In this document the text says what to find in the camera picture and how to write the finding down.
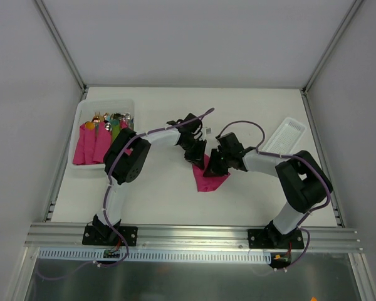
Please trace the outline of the pink paper napkin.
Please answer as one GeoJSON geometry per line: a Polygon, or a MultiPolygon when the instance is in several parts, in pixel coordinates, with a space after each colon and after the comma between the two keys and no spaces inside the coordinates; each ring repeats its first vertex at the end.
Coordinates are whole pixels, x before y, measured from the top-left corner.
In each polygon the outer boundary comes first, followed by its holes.
{"type": "Polygon", "coordinates": [[[216,191],[231,175],[228,173],[227,175],[220,177],[205,177],[204,170],[199,169],[197,166],[192,166],[192,172],[196,182],[197,191],[200,193],[216,191]]]}

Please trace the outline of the small white perforated tray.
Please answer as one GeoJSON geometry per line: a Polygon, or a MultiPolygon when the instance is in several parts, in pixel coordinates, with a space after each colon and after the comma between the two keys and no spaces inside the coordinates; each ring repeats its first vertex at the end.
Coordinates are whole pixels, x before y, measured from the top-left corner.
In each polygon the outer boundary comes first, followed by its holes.
{"type": "Polygon", "coordinates": [[[286,117],[261,149],[275,154],[291,154],[306,132],[306,125],[286,117]]]}

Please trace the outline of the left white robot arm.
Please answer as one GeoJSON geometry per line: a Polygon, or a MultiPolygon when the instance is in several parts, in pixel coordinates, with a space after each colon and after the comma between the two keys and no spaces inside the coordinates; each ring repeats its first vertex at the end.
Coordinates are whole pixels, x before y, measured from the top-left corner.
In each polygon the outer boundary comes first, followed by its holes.
{"type": "Polygon", "coordinates": [[[122,211],[128,194],[128,184],[138,178],[152,147],[178,145],[184,159],[200,170],[205,168],[206,140],[202,138],[203,116],[188,114],[182,120],[167,122],[165,127],[138,134],[126,128],[121,130],[103,161],[108,187],[102,208],[85,227],[84,245],[116,245],[122,240],[120,226],[122,211]]]}

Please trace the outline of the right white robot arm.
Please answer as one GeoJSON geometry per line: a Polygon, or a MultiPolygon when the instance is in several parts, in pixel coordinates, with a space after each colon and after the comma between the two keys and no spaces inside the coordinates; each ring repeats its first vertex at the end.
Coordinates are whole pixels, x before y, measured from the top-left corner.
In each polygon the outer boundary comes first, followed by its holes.
{"type": "Polygon", "coordinates": [[[211,150],[204,177],[222,177],[230,169],[258,172],[279,179],[286,203],[278,215],[263,229],[248,230],[251,249],[303,248],[300,225],[321,202],[330,199],[330,180],[312,155],[301,150],[296,154],[274,154],[256,147],[243,147],[235,134],[217,137],[218,147],[211,150]]]}

